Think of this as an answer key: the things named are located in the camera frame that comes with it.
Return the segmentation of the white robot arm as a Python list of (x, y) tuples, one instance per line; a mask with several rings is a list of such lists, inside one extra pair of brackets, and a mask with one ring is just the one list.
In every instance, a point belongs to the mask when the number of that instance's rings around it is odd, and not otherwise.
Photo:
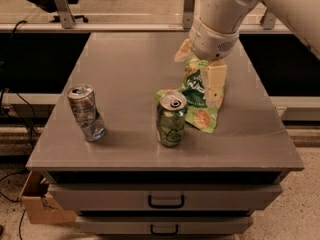
[(259, 4), (274, 15), (309, 52), (320, 57), (320, 0), (195, 0), (197, 13), (185, 43), (197, 57), (227, 57), (240, 26)]

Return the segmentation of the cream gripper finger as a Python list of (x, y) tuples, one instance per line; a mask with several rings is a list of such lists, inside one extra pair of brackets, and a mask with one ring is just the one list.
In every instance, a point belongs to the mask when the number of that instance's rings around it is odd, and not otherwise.
[(181, 44), (179, 50), (176, 52), (176, 54), (174, 56), (174, 61), (176, 63), (184, 62), (191, 55), (192, 55), (192, 50), (190, 47), (190, 40), (185, 39), (183, 41), (183, 43)]
[(224, 98), (226, 75), (227, 65), (223, 60), (213, 61), (205, 69), (205, 97), (208, 107), (221, 107)]

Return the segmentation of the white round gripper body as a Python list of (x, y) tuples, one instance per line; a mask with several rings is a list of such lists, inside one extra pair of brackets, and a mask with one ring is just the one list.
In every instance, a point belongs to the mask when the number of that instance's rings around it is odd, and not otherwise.
[(200, 18), (193, 21), (189, 32), (190, 48), (201, 60), (214, 61), (227, 57), (239, 38), (239, 32), (225, 34), (207, 27)]

